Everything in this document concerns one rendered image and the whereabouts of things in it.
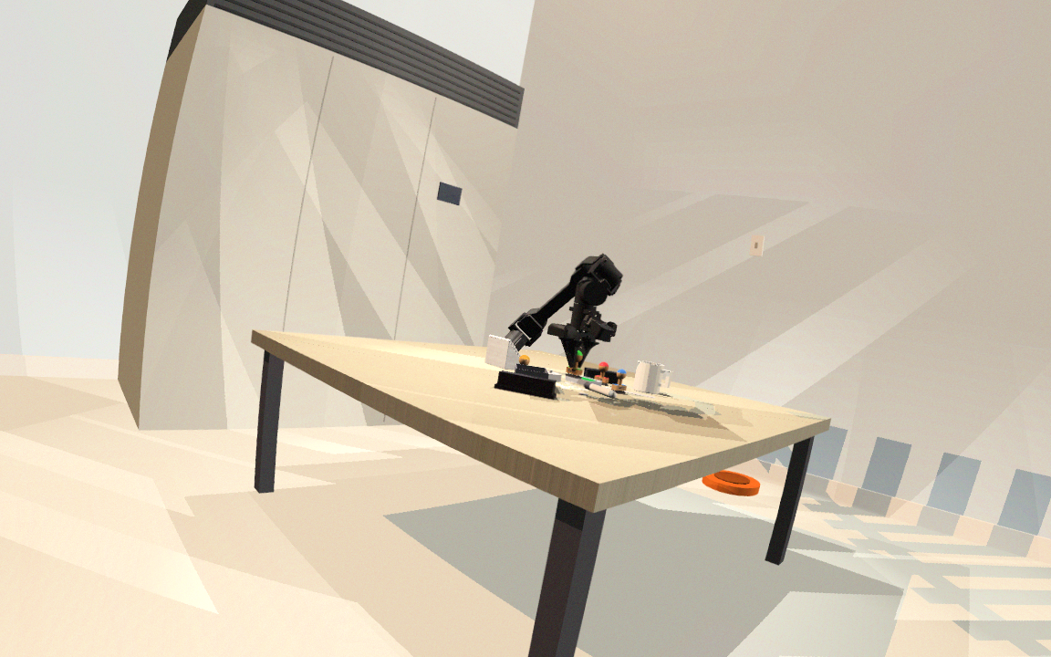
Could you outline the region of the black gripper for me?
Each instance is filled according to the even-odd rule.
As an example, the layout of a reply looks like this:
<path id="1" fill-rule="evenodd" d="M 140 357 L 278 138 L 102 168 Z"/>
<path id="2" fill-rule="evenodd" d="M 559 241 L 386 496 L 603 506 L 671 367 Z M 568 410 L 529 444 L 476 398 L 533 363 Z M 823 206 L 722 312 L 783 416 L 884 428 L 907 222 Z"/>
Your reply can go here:
<path id="1" fill-rule="evenodd" d="M 599 311 L 597 311 L 595 305 L 577 303 L 573 303 L 570 311 L 573 311 L 571 323 L 566 323 L 566 325 L 551 323 L 547 329 L 547 334 L 552 334 L 552 336 L 560 338 L 563 348 L 566 350 L 566 362 L 570 369 L 573 369 L 573 365 L 575 365 L 578 351 L 581 352 L 583 360 L 578 363 L 578 368 L 581 369 L 581 365 L 588 360 L 589 351 L 599 345 L 599 342 L 596 342 L 595 334 L 589 331 L 584 332 L 583 329 L 580 329 L 581 321 L 588 316 L 589 311 L 595 312 L 593 316 L 596 316 Z"/>

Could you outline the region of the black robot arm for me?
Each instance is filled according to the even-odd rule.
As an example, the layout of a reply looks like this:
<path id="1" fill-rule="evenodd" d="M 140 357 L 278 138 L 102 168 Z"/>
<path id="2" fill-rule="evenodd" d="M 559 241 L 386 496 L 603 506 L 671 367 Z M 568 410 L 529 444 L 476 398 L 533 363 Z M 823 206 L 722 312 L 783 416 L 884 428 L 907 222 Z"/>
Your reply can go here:
<path id="1" fill-rule="evenodd" d="M 517 352 L 520 352 L 523 346 L 530 348 L 533 342 L 541 338 L 547 320 L 555 315 L 572 297 L 575 297 L 573 303 L 596 305 L 597 307 L 606 302 L 607 296 L 616 294 L 622 278 L 624 275 L 614 266 L 607 255 L 601 254 L 600 256 L 583 259 L 573 271 L 570 283 L 560 288 L 557 294 L 550 297 L 549 302 L 544 303 L 541 308 L 531 308 L 528 312 L 523 312 L 520 319 L 515 319 L 514 323 L 508 326 L 510 332 L 504 338 L 512 340 Z M 604 323 L 599 313 L 596 317 L 593 316 L 593 313 L 595 312 L 589 311 L 588 316 L 581 321 L 580 329 L 595 334 L 595 338 L 599 340 L 607 341 L 610 337 L 616 337 L 617 324 L 610 323 L 610 321 Z M 520 328 L 515 326 L 516 323 Z M 528 334 L 529 338 L 520 329 Z"/>

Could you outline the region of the white mug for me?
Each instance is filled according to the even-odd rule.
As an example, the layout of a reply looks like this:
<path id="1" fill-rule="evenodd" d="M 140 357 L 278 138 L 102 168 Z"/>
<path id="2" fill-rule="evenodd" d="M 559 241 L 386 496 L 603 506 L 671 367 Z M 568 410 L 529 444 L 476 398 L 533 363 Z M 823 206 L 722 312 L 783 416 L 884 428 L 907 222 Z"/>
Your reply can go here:
<path id="1" fill-rule="evenodd" d="M 638 360 L 633 390 L 658 394 L 660 387 L 669 388 L 672 371 L 664 370 L 663 367 L 662 363 Z M 666 374 L 666 383 L 663 384 L 661 383 L 662 373 Z"/>

